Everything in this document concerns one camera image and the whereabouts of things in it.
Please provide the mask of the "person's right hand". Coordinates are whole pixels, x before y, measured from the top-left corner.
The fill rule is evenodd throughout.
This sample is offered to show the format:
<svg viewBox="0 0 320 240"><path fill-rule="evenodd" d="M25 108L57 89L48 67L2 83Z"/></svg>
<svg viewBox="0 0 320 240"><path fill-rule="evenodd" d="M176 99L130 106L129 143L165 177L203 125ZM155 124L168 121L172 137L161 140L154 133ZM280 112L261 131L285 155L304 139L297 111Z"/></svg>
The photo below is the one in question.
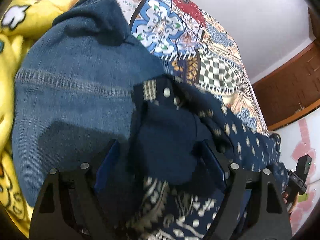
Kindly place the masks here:
<svg viewBox="0 0 320 240"><path fill-rule="evenodd" d="M287 205L287 212L289 214L293 213L295 211L296 206L298 204L298 194L294 195L289 194L288 192L284 191L282 193L283 201Z"/></svg>

